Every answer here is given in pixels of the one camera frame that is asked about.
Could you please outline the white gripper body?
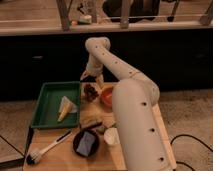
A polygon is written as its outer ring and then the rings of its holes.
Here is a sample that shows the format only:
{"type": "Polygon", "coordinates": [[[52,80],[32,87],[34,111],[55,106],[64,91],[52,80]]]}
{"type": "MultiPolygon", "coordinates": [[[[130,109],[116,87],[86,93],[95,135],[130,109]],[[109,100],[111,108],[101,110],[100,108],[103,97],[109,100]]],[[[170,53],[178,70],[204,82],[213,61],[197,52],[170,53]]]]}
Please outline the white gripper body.
{"type": "Polygon", "coordinates": [[[92,76],[94,78],[98,76],[103,76],[103,65],[87,64],[85,71],[80,77],[80,80],[83,80],[88,76],[92,76]]]}

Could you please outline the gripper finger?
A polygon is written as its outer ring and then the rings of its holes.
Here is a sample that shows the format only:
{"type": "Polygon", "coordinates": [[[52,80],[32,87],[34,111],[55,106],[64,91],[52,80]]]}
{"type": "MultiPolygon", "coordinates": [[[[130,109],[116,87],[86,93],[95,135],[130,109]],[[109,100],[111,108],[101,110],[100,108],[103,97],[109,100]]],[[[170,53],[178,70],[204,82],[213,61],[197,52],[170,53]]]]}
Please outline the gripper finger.
{"type": "Polygon", "coordinates": [[[104,87],[104,77],[98,76],[95,78],[96,83],[98,84],[99,88],[102,89],[104,87]]]}

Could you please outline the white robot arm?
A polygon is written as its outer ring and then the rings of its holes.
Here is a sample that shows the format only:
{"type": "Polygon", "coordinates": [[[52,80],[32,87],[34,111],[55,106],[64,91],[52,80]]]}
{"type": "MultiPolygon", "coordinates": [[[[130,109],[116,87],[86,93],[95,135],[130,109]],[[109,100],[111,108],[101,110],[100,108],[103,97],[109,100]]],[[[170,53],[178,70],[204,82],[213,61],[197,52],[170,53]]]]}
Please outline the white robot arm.
{"type": "Polygon", "coordinates": [[[93,76],[102,85],[102,71],[108,69],[118,79],[112,92],[112,110],[127,170],[174,171],[176,161],[168,134],[162,118],[153,111],[160,97],[158,86],[112,54],[108,38],[89,38],[85,47],[89,59],[84,78],[93,76]]]}

